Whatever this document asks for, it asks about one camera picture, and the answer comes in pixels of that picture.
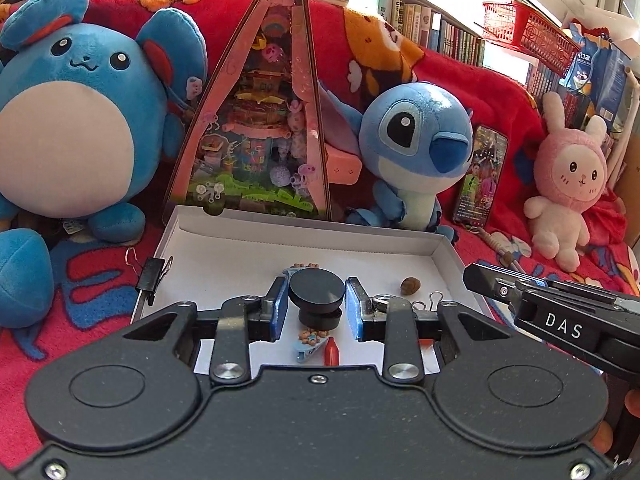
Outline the person's right hand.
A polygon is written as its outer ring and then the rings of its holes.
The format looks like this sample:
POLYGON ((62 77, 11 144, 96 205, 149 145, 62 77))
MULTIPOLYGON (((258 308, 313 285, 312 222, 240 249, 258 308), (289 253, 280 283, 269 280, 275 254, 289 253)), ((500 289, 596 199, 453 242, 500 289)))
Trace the person's right hand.
POLYGON ((608 410, 592 438, 593 446, 614 460, 639 460, 639 390, 612 388, 608 410))

